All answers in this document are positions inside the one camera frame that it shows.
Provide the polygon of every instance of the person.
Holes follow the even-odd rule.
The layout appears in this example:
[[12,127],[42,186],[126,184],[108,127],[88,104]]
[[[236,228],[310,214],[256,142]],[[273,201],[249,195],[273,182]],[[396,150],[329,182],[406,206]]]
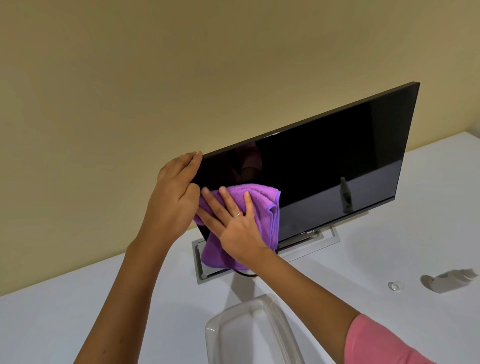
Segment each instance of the person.
[[[202,153],[187,153],[168,162],[158,173],[140,230],[125,253],[75,364],[138,361],[157,276],[168,250],[195,214],[220,239],[228,254],[277,293],[337,364],[432,363],[268,249],[255,224],[248,192],[243,214],[225,187],[220,188],[220,194],[227,209],[206,188],[200,191],[191,181],[201,160]],[[214,217],[198,207],[200,193]]]

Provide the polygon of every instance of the white table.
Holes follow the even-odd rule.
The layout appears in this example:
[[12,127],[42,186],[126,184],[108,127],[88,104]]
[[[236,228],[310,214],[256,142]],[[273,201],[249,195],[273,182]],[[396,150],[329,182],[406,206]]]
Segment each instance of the white table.
[[[396,201],[337,225],[341,242],[292,264],[439,363],[480,361],[480,285],[436,294],[422,274],[480,266],[480,139],[461,133],[405,156]],[[186,232],[153,294],[140,363],[207,363],[204,327],[271,289],[230,274],[197,285]],[[0,363],[71,363],[123,255],[0,297]],[[405,284],[389,290],[389,281]],[[281,302],[306,363],[332,363]]]

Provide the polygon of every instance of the clear plastic container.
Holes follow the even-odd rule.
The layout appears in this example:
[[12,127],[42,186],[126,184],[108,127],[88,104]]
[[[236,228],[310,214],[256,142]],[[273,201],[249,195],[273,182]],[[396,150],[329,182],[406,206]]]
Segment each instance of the clear plastic container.
[[205,339],[209,364],[304,364],[287,318],[268,295],[213,317]]

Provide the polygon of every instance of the monitor stand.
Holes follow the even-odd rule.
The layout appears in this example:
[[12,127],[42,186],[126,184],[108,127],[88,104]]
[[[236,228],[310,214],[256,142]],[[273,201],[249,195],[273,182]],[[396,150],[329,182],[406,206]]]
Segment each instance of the monitor stand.
[[[338,236],[335,226],[327,226],[281,241],[278,244],[278,255],[287,262],[291,262],[292,260],[326,248],[339,241],[340,237]],[[204,239],[198,239],[192,242],[193,261],[198,284],[233,273],[231,269],[211,268],[202,263],[200,255],[205,248],[205,244]]]

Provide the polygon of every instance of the person's left hand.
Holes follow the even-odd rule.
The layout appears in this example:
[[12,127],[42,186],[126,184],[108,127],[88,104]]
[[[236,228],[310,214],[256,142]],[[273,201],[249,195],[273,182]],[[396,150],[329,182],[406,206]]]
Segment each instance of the person's left hand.
[[201,161],[201,152],[191,152],[171,160],[160,170],[135,239],[140,245],[169,249],[188,229],[200,198],[199,186],[191,181]]

